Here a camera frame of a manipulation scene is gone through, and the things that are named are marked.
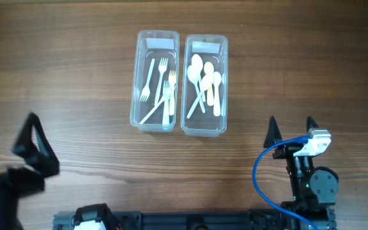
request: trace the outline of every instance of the cutlery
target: cutlery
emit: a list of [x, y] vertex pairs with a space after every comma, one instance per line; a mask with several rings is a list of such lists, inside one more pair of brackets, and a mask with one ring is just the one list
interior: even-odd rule
[[202, 80], [201, 80], [201, 85], [200, 85], [200, 93], [198, 94], [196, 100], [194, 101], [194, 103], [191, 106], [190, 111], [188, 112], [187, 115], [187, 119], [191, 117], [192, 113], [194, 112], [194, 109], [196, 108], [196, 105], [198, 104], [198, 101], [201, 97], [201, 95], [204, 93], [204, 91], [206, 91], [208, 88], [210, 88], [212, 86], [213, 83], [213, 75], [206, 75]]
[[170, 87], [172, 89], [171, 91], [171, 98], [170, 98], [170, 104], [169, 104], [169, 114], [170, 116], [174, 115], [174, 111], [176, 110], [176, 100], [175, 100], [175, 96], [174, 96], [174, 90], [176, 89], [176, 83], [177, 83], [177, 76], [176, 76], [176, 72], [175, 71], [170, 71], [169, 74], [169, 83], [170, 83]]
[[156, 97], [154, 99], [154, 104], [157, 104], [158, 99], [160, 99], [161, 82], [163, 81], [163, 74], [167, 70], [168, 58], [162, 58], [160, 64], [158, 64], [158, 71], [160, 72], [160, 79], [158, 80], [158, 86], [156, 90]]
[[161, 97], [161, 100], [158, 101], [158, 103], [154, 106], [154, 108], [152, 108], [150, 110], [150, 112], [140, 121], [140, 124], [143, 124], [144, 122], [147, 121], [147, 119], [154, 113], [154, 111], [156, 111], [156, 109], [158, 108], [158, 106], [161, 105], [162, 102], [165, 101], [165, 99], [170, 98], [171, 95], [171, 88], [170, 85], [167, 81], [164, 82], [164, 88], [163, 88], [163, 96]]
[[154, 58], [151, 60], [150, 69], [148, 70], [147, 83], [144, 86], [143, 90], [141, 91], [140, 97], [141, 102], [146, 102], [148, 97], [150, 96], [150, 88], [148, 84], [150, 83], [151, 74], [153, 73], [153, 67], [154, 67]]
[[221, 106], [220, 106], [220, 94], [218, 92], [218, 86], [221, 84], [221, 74], [219, 72], [214, 72], [214, 116], [220, 116], [221, 115]]
[[[194, 69], [192, 65], [190, 65], [187, 68], [187, 77], [190, 80], [190, 82], [194, 84], [194, 86], [195, 86], [195, 92], [198, 95], [199, 94], [198, 85], [197, 85], [197, 83], [198, 83], [198, 76], [197, 76], [196, 69]], [[199, 101], [199, 106], [201, 107], [202, 112], [205, 113], [204, 103], [202, 101]]]
[[[198, 83], [201, 85], [201, 70], [203, 70], [203, 60], [198, 54], [194, 54], [191, 59], [191, 65], [194, 66], [197, 73]], [[203, 102], [205, 102], [205, 94], [203, 92]]]
[[163, 88], [163, 98], [164, 98], [164, 112], [163, 112], [163, 125], [168, 125], [170, 123], [170, 115], [169, 115], [169, 99], [171, 96], [171, 88], [170, 83], [165, 80], [164, 88]]
[[[221, 83], [223, 84], [223, 85], [225, 85], [226, 84], [226, 75], [225, 75], [225, 73], [223, 73], [222, 74], [222, 77], [221, 77]], [[226, 106], [226, 98], [224, 97], [223, 99], [222, 99], [222, 104], [221, 104], [221, 115], [223, 116], [223, 117], [225, 117], [225, 116], [227, 116], [227, 114], [226, 114], [226, 110], [225, 110], [225, 106]]]
[[[214, 65], [209, 61], [205, 62], [204, 73], [206, 75], [210, 75], [213, 74], [213, 72], [214, 72]], [[214, 94], [212, 92], [212, 86], [207, 90], [207, 104], [209, 106], [214, 105]]]

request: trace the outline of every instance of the plastic fork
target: plastic fork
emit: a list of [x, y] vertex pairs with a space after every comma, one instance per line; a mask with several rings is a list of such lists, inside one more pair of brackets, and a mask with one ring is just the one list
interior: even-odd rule
[[151, 60], [150, 69], [148, 70], [147, 83], [143, 88], [143, 90], [141, 91], [140, 96], [141, 102], [146, 102], [148, 97], [150, 96], [150, 87], [148, 86], [148, 84], [150, 83], [151, 74], [153, 73], [153, 67], [154, 67], [154, 58]]
[[154, 113], [154, 111], [156, 111], [156, 109], [158, 108], [158, 106], [161, 105], [162, 102], [164, 101], [168, 101], [168, 99], [171, 96], [171, 93], [173, 91], [170, 88], [170, 84], [168, 83], [168, 81], [164, 81], [164, 88], [163, 88], [163, 97], [161, 98], [161, 100], [154, 106], [154, 108], [152, 108], [152, 110], [150, 110], [150, 112], [140, 121], [140, 124], [143, 124], [144, 122], [147, 121], [147, 119]]
[[169, 74], [169, 83], [171, 87], [171, 98], [170, 98], [170, 104], [169, 104], [169, 114], [170, 116], [174, 115], [174, 111], [176, 109], [176, 99], [174, 96], [174, 90], [176, 89], [176, 83], [177, 83], [177, 76], [176, 72], [173, 70], [170, 70]]
[[160, 79], [158, 80], [158, 86], [156, 90], [156, 97], [154, 99], [154, 105], [158, 103], [158, 99], [160, 98], [160, 90], [161, 90], [161, 82], [163, 81], [163, 74], [167, 70], [168, 58], [162, 58], [160, 60], [160, 64], [158, 65], [158, 71], [160, 72]]
[[170, 114], [169, 114], [169, 99], [171, 96], [171, 88], [170, 83], [165, 80], [164, 88], [163, 88], [163, 98], [164, 98], [164, 112], [163, 112], [163, 125], [168, 125], [170, 123]]

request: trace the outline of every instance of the wood grain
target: wood grain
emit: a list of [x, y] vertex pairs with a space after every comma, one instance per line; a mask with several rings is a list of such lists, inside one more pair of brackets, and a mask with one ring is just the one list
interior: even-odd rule
[[[143, 29], [179, 32], [180, 78], [187, 35], [228, 38], [226, 133], [186, 136], [180, 116], [169, 134], [129, 124]], [[95, 203], [146, 212], [268, 207], [251, 171], [272, 115], [285, 139], [304, 134], [308, 115], [331, 131], [314, 163], [340, 176], [339, 229], [368, 229], [368, 1], [0, 5], [0, 169], [23, 164], [10, 147], [29, 111], [61, 174], [20, 201], [25, 229], [51, 229], [53, 214]], [[268, 156], [258, 169], [276, 203], [291, 200], [285, 166]]]

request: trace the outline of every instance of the white plastic spoon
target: white plastic spoon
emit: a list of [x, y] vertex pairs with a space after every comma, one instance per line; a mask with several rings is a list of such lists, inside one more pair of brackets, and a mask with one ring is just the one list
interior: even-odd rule
[[220, 106], [220, 94], [218, 92], [218, 86], [221, 84], [221, 74], [219, 72], [214, 72], [214, 116], [221, 115], [221, 106]]
[[[194, 54], [192, 56], [191, 65], [196, 70], [195, 72], [197, 73], [197, 76], [198, 76], [198, 83], [200, 83], [200, 85], [201, 85], [201, 70], [203, 70], [204, 64], [203, 64], [203, 60], [201, 59], [201, 57], [198, 54]], [[204, 93], [203, 93], [203, 102], [205, 102], [205, 94]]]
[[[187, 68], [187, 77], [190, 80], [191, 83], [194, 84], [195, 86], [195, 92], [197, 93], [197, 95], [199, 94], [199, 90], [198, 90], [198, 76], [197, 76], [197, 72], [194, 69], [194, 67], [192, 65], [190, 65]], [[202, 101], [199, 101], [199, 106], [201, 107], [201, 110], [203, 113], [205, 113], [205, 108], [204, 108], [204, 103]]]
[[[214, 72], [214, 65], [207, 61], [205, 62], [204, 65], [204, 73], [205, 75], [211, 75]], [[207, 104], [209, 106], [213, 106], [214, 105], [214, 94], [212, 92], [212, 86], [207, 90]]]
[[201, 98], [201, 95], [204, 93], [204, 91], [206, 91], [208, 88], [210, 88], [212, 86], [213, 81], [214, 81], [214, 78], [213, 78], [213, 75], [211, 75], [211, 74], [205, 76], [201, 80], [201, 85], [200, 85], [201, 92], [199, 92], [196, 100], [192, 104], [191, 109], [188, 112], [187, 119], [189, 119], [191, 117], [192, 113], [194, 112], [194, 109], [197, 106], [197, 103], [198, 103], [199, 99]]

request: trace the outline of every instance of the plastic spoon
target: plastic spoon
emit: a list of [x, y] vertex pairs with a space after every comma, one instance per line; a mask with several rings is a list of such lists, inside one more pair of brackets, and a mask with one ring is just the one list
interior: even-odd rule
[[[224, 85], [224, 87], [225, 87], [225, 84], [226, 84], [226, 75], [225, 75], [225, 73], [223, 73], [222, 74], [222, 77], [221, 77], [221, 83]], [[225, 117], [225, 116], [227, 116], [226, 115], [226, 111], [227, 111], [227, 109], [226, 109], [226, 99], [225, 99], [225, 97], [222, 99], [222, 104], [221, 104], [221, 116], [223, 116], [223, 117]]]
[[[191, 65], [194, 66], [197, 73], [198, 83], [201, 85], [201, 70], [203, 70], [203, 60], [198, 54], [194, 54], [191, 59]], [[203, 93], [203, 102], [205, 102], [205, 94]]]
[[[191, 83], [194, 84], [195, 86], [195, 92], [197, 93], [197, 95], [199, 94], [199, 90], [198, 90], [198, 76], [197, 76], [197, 72], [194, 69], [194, 67], [192, 65], [190, 65], [187, 68], [187, 77], [190, 80]], [[202, 101], [199, 101], [199, 106], [201, 107], [201, 110], [203, 113], [205, 113], [205, 108], [204, 108], [204, 103]]]
[[214, 72], [214, 116], [221, 115], [221, 106], [220, 106], [220, 94], [218, 92], [218, 86], [221, 84], [221, 74], [218, 72]]
[[[214, 65], [209, 61], [205, 62], [204, 73], [206, 75], [211, 75], [213, 74], [213, 72], [214, 72]], [[214, 105], [214, 94], [212, 92], [212, 86], [207, 90], [207, 104], [209, 106]]]
[[194, 103], [192, 104], [191, 109], [188, 112], [187, 119], [191, 117], [192, 113], [194, 112], [194, 109], [197, 106], [198, 101], [200, 101], [201, 95], [204, 93], [204, 91], [206, 91], [208, 88], [210, 88], [212, 86], [213, 81], [214, 81], [214, 78], [213, 78], [212, 74], [206, 75], [201, 80], [201, 85], [200, 85], [201, 92], [199, 92], [197, 98], [195, 99]]

